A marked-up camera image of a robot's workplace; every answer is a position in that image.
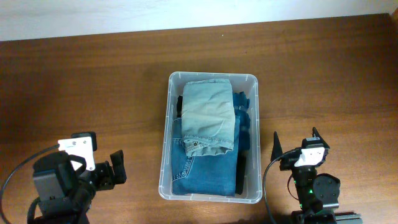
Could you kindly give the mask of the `blue shirt bundle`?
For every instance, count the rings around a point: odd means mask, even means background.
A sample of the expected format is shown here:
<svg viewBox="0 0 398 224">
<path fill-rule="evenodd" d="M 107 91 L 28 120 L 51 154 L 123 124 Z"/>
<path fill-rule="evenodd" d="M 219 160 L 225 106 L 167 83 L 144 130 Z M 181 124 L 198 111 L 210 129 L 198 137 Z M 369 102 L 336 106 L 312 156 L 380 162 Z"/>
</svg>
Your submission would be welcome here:
<svg viewBox="0 0 398 224">
<path fill-rule="evenodd" d="M 251 119 L 248 115 L 250 106 L 250 99 L 242 91 L 240 93 L 233 93 L 233 104 L 235 115 L 239 118 L 239 153 L 243 153 L 250 149 L 250 127 Z"/>
</svg>

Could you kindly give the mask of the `medium blue jeans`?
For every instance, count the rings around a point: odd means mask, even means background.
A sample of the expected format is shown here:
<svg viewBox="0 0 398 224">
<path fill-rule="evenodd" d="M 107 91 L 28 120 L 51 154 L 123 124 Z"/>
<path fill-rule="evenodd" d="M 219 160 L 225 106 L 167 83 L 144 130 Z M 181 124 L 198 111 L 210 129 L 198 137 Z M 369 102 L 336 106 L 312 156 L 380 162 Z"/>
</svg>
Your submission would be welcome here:
<svg viewBox="0 0 398 224">
<path fill-rule="evenodd" d="M 232 151 L 217 156 L 188 157 L 182 139 L 181 119 L 174 119 L 171 149 L 173 194 L 235 195 L 239 125 L 240 121 L 235 122 Z"/>
</svg>

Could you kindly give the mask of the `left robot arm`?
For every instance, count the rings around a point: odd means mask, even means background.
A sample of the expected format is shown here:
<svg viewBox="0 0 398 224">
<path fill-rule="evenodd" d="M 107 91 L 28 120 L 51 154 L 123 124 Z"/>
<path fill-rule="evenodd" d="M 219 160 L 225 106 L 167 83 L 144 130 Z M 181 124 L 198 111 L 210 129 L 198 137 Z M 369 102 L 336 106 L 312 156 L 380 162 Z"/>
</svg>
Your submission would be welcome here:
<svg viewBox="0 0 398 224">
<path fill-rule="evenodd" d="M 124 154 L 110 155 L 111 162 L 86 169 L 83 157 L 54 152 L 33 165 L 39 197 L 30 205 L 27 223 L 88 223 L 87 211 L 98 191 L 112 190 L 127 180 Z"/>
</svg>

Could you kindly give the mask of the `light blue jeans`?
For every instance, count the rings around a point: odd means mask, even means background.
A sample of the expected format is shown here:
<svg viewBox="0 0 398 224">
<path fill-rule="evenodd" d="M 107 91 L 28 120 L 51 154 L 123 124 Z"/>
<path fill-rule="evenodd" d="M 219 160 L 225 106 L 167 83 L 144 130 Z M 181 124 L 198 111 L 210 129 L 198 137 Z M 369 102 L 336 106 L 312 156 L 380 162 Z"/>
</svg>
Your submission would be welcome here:
<svg viewBox="0 0 398 224">
<path fill-rule="evenodd" d="M 181 128 L 188 157 L 218 156 L 234 149 L 233 89 L 228 79 L 188 82 Z"/>
</svg>

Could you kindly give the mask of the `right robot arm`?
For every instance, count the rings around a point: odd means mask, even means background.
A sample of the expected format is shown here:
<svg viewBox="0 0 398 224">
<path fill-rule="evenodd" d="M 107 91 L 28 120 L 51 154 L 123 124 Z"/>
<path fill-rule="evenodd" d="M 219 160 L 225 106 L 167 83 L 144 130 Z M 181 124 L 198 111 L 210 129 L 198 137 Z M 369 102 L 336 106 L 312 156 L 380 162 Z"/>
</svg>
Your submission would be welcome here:
<svg viewBox="0 0 398 224">
<path fill-rule="evenodd" d="M 282 151 L 279 137 L 273 135 L 271 162 L 279 162 L 281 171 L 290 171 L 289 180 L 293 180 L 297 192 L 296 200 L 300 205 L 299 211 L 291 213 L 292 223 L 362 223 L 360 214 L 335 213 L 339 208 L 341 182 L 330 174 L 319 174 L 317 168 L 326 160 L 330 150 L 329 145 L 320 136 L 316 128 L 312 128 L 312 137 L 302 140 L 300 147 Z"/>
</svg>

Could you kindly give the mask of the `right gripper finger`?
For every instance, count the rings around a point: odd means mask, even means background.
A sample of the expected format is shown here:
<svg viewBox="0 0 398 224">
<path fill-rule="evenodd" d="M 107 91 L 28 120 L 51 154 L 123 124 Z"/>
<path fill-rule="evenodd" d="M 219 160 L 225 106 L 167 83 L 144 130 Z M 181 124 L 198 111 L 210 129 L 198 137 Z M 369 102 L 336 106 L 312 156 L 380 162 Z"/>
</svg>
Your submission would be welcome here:
<svg viewBox="0 0 398 224">
<path fill-rule="evenodd" d="M 321 141 L 321 143 L 323 144 L 323 147 L 325 149 L 329 149 L 330 148 L 330 146 L 326 143 L 326 141 L 320 136 L 320 134 L 317 131 L 316 127 L 312 128 L 312 134 L 313 134 L 313 137 L 318 138 Z"/>
<path fill-rule="evenodd" d="M 279 158 L 283 154 L 282 146 L 276 131 L 273 133 L 273 147 L 271 152 L 271 162 Z"/>
</svg>

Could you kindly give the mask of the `black shirt bundle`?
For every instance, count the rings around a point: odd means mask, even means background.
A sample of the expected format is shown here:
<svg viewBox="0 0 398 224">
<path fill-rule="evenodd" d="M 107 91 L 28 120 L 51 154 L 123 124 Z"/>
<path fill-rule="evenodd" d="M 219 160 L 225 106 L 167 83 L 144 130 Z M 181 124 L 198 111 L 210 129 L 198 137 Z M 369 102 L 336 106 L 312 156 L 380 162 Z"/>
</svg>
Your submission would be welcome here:
<svg viewBox="0 0 398 224">
<path fill-rule="evenodd" d="M 177 110 L 176 110 L 176 112 L 177 112 L 177 117 L 178 118 L 180 118 L 182 116 L 182 104 L 183 104 L 183 96 L 180 95 L 177 98 Z"/>
</svg>

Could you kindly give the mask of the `dark green shirt bundle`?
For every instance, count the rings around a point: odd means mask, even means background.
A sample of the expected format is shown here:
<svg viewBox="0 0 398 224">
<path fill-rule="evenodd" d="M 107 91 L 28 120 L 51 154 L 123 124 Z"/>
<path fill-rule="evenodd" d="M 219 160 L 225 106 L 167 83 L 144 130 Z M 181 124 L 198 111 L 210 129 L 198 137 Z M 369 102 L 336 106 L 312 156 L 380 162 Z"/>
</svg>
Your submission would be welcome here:
<svg viewBox="0 0 398 224">
<path fill-rule="evenodd" d="M 246 156 L 239 154 L 236 165 L 235 194 L 241 195 L 243 193 L 245 171 L 246 171 Z"/>
</svg>

